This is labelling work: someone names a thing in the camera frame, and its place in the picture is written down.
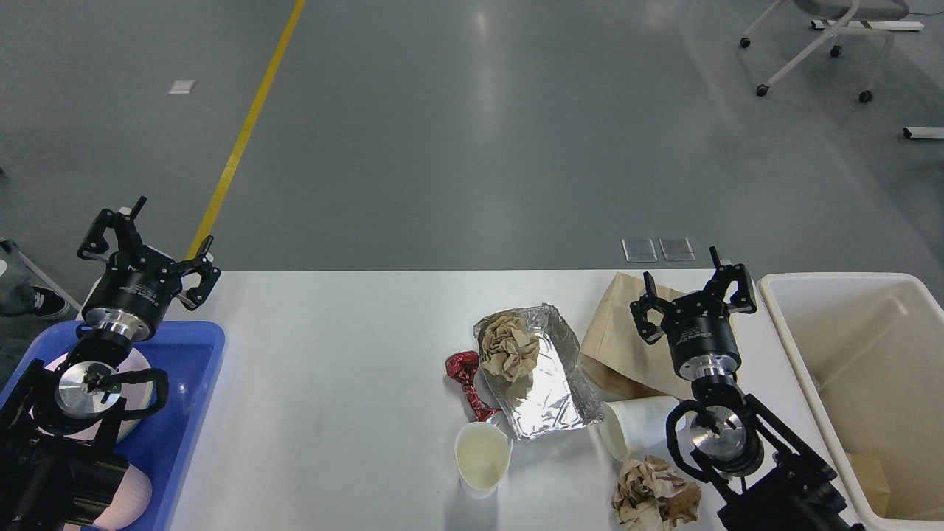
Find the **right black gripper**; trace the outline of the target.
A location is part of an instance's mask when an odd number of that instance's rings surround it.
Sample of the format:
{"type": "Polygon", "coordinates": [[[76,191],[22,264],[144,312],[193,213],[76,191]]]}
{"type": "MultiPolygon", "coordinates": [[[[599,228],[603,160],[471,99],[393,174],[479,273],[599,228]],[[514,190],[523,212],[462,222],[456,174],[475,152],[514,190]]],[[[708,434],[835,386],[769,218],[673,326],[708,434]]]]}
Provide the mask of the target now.
{"type": "Polygon", "coordinates": [[[654,345],[665,335],[675,373],[687,381],[734,375],[741,367],[741,355],[731,315],[757,312],[752,277],[745,265],[723,260],[717,246],[710,246],[709,252],[715,270],[701,294],[671,300],[668,310],[668,301],[657,294],[655,279],[645,271],[642,293],[630,303],[641,340],[654,345]],[[663,316],[661,325],[650,321],[651,310],[663,316]]]}

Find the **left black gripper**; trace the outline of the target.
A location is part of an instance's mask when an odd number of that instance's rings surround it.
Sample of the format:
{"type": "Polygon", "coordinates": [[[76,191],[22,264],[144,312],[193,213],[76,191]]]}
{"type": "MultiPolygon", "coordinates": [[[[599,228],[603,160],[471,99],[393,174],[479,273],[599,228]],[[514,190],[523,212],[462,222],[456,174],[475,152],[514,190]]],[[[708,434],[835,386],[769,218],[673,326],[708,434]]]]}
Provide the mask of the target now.
{"type": "Polygon", "coordinates": [[[101,209],[77,250],[78,259],[105,263],[82,305],[81,319],[91,328],[111,330],[131,341],[155,336],[173,299],[187,310],[199,309],[221,277],[209,253],[213,235],[201,241],[191,259],[148,262],[135,224],[146,201],[139,196],[127,214],[101,209]],[[192,275],[198,276],[198,283],[184,288],[183,279],[192,275]]]}

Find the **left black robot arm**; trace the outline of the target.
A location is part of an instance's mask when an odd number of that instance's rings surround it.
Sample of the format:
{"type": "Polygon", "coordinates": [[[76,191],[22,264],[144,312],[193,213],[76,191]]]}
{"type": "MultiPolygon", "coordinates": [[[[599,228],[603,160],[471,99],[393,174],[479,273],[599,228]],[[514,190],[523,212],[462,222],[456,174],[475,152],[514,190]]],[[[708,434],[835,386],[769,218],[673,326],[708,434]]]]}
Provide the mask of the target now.
{"type": "Polygon", "coordinates": [[[2,391],[4,530],[166,530],[223,360],[196,310],[221,277],[206,236],[190,259],[146,245],[146,198],[101,209],[78,258],[105,269],[74,322],[42,332],[2,391]]]}

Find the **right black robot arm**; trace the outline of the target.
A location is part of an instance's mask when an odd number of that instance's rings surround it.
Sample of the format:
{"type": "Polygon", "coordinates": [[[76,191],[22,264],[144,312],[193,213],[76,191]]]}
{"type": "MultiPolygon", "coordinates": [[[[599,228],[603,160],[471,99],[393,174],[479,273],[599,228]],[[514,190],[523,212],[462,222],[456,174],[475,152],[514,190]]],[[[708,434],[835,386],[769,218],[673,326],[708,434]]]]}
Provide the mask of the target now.
{"type": "Polygon", "coordinates": [[[674,373],[691,387],[667,415],[672,460],[724,501],[727,530],[862,530],[842,517],[847,500],[837,473],[758,397],[742,391],[742,358],[732,317],[757,310],[742,263],[710,249],[714,272],[705,286],[674,299],[657,292],[650,272],[628,306],[641,340],[667,343],[674,373]]]}

